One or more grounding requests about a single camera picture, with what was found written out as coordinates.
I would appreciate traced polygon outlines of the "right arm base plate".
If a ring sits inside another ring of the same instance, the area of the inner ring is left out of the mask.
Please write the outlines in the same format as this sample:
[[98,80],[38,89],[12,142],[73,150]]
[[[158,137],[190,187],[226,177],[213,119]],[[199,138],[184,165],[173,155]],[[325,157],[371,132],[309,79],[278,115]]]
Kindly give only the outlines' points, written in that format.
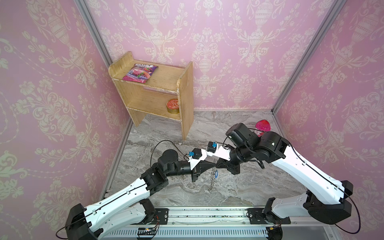
[[263,208],[247,209],[246,216],[249,219],[251,225],[265,225],[268,223],[265,219],[263,210]]

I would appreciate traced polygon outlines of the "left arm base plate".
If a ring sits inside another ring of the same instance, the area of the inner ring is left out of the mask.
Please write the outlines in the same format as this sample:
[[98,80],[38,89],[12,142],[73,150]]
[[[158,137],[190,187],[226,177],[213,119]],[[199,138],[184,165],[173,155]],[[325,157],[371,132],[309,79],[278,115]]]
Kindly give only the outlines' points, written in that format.
[[151,221],[152,225],[159,223],[159,225],[167,225],[169,219],[169,209],[168,208],[155,208],[155,216]]

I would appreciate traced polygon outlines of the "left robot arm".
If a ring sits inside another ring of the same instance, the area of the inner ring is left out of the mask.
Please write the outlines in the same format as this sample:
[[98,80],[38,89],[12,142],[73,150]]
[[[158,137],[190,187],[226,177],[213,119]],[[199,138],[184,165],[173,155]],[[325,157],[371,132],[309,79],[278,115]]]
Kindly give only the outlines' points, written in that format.
[[150,196],[165,188],[169,176],[191,175],[196,181],[201,173],[213,168],[206,161],[213,153],[194,149],[188,160],[179,161],[178,152],[166,150],[156,163],[133,183],[97,203],[71,208],[65,226],[66,240],[100,240],[108,234],[132,224],[149,224],[157,220]]

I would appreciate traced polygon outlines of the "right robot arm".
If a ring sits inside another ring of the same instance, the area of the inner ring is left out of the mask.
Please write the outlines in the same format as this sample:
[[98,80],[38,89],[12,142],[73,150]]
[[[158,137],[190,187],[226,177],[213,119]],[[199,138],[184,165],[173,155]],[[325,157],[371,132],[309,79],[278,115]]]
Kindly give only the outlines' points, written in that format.
[[277,222],[290,217],[312,217],[328,225],[337,225],[351,217],[357,205],[351,198],[354,186],[351,182],[339,181],[324,173],[304,158],[285,138],[275,132],[258,136],[243,123],[233,125],[226,137],[235,145],[229,156],[220,158],[217,168],[226,169],[233,175],[240,173],[240,164],[264,163],[285,171],[306,187],[306,192],[285,199],[270,198],[264,208],[268,222]]

